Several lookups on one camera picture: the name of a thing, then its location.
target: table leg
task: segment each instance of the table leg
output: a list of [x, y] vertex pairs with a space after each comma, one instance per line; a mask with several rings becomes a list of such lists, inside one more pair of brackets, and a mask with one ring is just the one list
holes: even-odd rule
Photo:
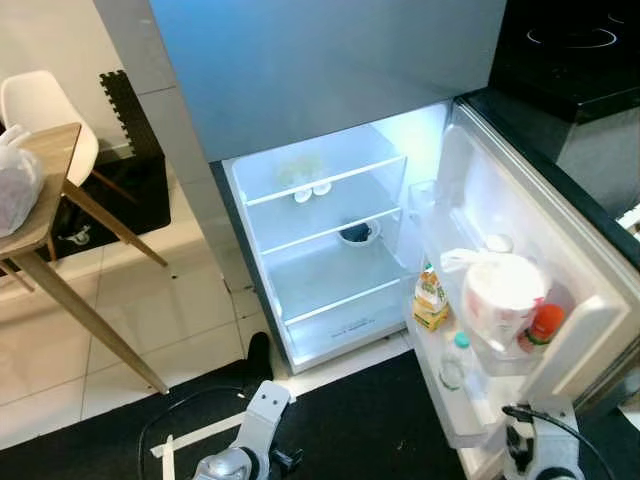
[[27, 282], [25, 282], [22, 279], [22, 277], [20, 277], [20, 275], [14, 272], [4, 260], [0, 260], [0, 270], [2, 270], [4, 273], [9, 275], [11, 278], [13, 278], [16, 282], [18, 282], [24, 288], [26, 288], [30, 292], [33, 292], [34, 288], [31, 285], [29, 285]]
[[163, 267], [167, 266], [167, 262], [164, 258], [151, 250], [149, 246], [142, 240], [140, 240], [135, 233], [129, 230], [129, 228], [125, 224], [111, 215], [102, 205], [91, 198], [84, 190], [76, 187], [69, 180], [65, 180], [64, 186], [62, 187], [62, 192], [67, 196], [67, 198], [69, 198], [69, 200], [78, 205], [85, 212], [95, 218], [98, 222], [115, 233], [116, 236], [123, 240], [125, 243], [131, 243], [134, 247], [136, 247], [152, 260], [156, 261]]
[[37, 253], [28, 252], [15, 255], [12, 260], [28, 273], [44, 291], [67, 309], [93, 336], [120, 357], [157, 391], [160, 393], [169, 392], [169, 388], [144, 360]]

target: white wall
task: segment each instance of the white wall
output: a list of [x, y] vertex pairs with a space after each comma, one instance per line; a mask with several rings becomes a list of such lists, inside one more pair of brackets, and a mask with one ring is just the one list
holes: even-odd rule
[[122, 68], [91, 0], [0, 0], [0, 81], [50, 70], [101, 140], [126, 138], [98, 74]]

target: black floor mat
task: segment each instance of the black floor mat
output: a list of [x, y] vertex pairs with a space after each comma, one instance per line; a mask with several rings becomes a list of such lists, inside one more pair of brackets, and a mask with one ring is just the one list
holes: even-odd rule
[[[136, 440], [143, 425], [176, 400], [213, 385], [239, 386], [236, 362], [172, 390], [0, 452], [2, 478], [136, 479]], [[233, 392], [205, 394], [149, 431], [147, 446], [245, 409]], [[225, 448], [237, 428], [176, 452], [176, 478]], [[456, 452], [438, 423], [412, 352], [309, 392], [290, 405], [276, 442], [305, 457], [292, 480], [464, 479]], [[146, 457], [147, 479], [161, 478], [160, 461]]]

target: white tile floor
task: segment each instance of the white tile floor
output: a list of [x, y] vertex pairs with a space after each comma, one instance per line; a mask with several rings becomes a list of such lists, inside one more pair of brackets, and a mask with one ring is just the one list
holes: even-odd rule
[[[216, 248], [234, 265], [231, 298], [180, 186], [169, 184], [172, 223], [143, 236], [167, 270], [123, 244], [64, 258], [56, 270], [173, 386], [243, 358], [253, 333], [268, 328], [237, 247]], [[408, 349], [396, 334], [292, 378], [275, 348], [272, 364], [300, 395]], [[152, 393], [44, 292], [0, 279], [0, 449]]]

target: small bowl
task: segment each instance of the small bowl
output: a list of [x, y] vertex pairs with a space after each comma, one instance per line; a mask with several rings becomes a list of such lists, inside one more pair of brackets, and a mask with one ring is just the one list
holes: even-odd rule
[[[366, 226], [369, 229], [369, 233], [367, 234], [366, 240], [362, 240], [362, 241], [348, 240], [347, 238], [343, 237], [343, 234], [354, 233], [354, 231], [357, 234], [358, 233], [357, 230], [362, 229], [362, 226]], [[366, 247], [368, 245], [371, 245], [376, 240], [376, 238], [380, 236], [381, 230], [382, 228], [380, 227], [380, 222], [378, 222], [377, 220], [370, 220], [368, 222], [363, 222], [358, 225], [354, 225], [353, 227], [340, 230], [338, 232], [338, 236], [340, 237], [340, 240], [342, 240], [344, 244], [349, 245], [350, 247], [360, 248], [360, 247]]]

